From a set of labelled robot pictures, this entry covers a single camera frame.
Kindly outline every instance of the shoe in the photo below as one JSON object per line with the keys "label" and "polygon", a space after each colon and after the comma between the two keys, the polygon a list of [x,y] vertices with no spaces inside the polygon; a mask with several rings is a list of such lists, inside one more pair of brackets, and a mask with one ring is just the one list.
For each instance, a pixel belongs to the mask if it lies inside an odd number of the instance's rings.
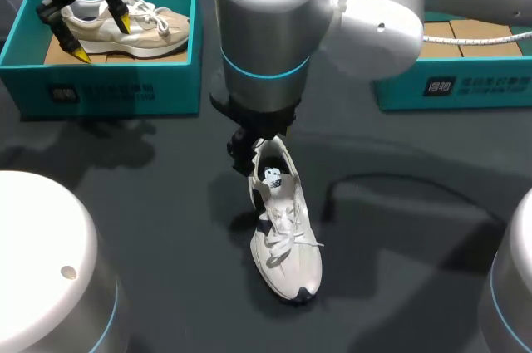
{"label": "shoe", "polygon": [[304,303],[322,281],[322,257],[310,227],[301,179],[279,137],[255,145],[249,193],[259,214],[251,254],[270,288],[286,301]]}
{"label": "shoe", "polygon": [[144,0],[122,0],[128,7],[131,33],[122,33],[105,0],[76,0],[62,9],[72,34],[87,54],[121,52],[136,58],[157,58],[185,48],[189,18]]}

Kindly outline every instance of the teal box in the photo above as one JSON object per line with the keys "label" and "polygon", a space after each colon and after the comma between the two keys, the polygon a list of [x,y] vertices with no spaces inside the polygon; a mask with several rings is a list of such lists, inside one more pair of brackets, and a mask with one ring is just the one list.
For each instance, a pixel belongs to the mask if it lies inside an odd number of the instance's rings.
{"label": "teal box", "polygon": [[[426,14],[427,21],[457,17]],[[532,28],[512,27],[512,33]],[[381,110],[449,110],[532,106],[532,40],[523,56],[420,58],[400,76],[373,83]]]}
{"label": "teal box", "polygon": [[41,0],[24,0],[0,56],[0,78],[22,117],[197,114],[203,43],[198,0],[146,1],[190,17],[187,61],[43,65],[52,32],[36,14]]}

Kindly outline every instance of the white shoelace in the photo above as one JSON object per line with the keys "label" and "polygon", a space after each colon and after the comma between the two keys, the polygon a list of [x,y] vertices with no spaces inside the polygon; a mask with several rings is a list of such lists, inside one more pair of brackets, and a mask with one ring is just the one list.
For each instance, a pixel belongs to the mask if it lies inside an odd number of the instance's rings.
{"label": "white shoelace", "polygon": [[161,36],[168,36],[170,25],[159,15],[161,11],[171,11],[166,7],[155,8],[155,4],[144,0],[130,0],[134,4],[129,6],[130,17],[142,19],[144,22],[156,22],[157,31]]}
{"label": "white shoelace", "polygon": [[298,225],[301,224],[299,220],[299,210],[296,209],[294,213],[293,208],[286,208],[284,211],[274,210],[272,211],[273,219],[276,228],[271,236],[265,237],[266,245],[271,246],[270,255],[271,259],[276,261],[283,257],[286,253],[290,252],[296,243],[303,245],[309,245],[311,247],[322,247],[323,244],[315,243],[305,238],[305,232],[298,229]]}

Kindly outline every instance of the metal cylinder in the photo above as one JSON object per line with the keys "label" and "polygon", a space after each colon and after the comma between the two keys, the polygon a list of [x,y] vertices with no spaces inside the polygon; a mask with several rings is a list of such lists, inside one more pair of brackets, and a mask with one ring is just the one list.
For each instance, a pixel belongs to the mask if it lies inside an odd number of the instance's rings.
{"label": "metal cylinder", "polygon": [[532,352],[532,192],[521,201],[495,256],[479,323],[492,353]]}
{"label": "metal cylinder", "polygon": [[124,353],[126,298],[60,184],[0,172],[0,353]]}
{"label": "metal cylinder", "polygon": [[296,103],[332,0],[216,0],[216,9],[230,95],[257,112]]}

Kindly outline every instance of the beige sneaker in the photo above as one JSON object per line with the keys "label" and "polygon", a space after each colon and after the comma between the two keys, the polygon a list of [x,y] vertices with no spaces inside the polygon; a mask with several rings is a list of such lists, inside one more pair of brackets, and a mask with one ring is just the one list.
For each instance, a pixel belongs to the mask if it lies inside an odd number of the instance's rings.
{"label": "beige sneaker", "polygon": [[87,54],[122,52],[157,58],[186,47],[190,20],[144,0],[122,0],[130,12],[131,33],[121,33],[105,0],[76,0],[62,16]]}

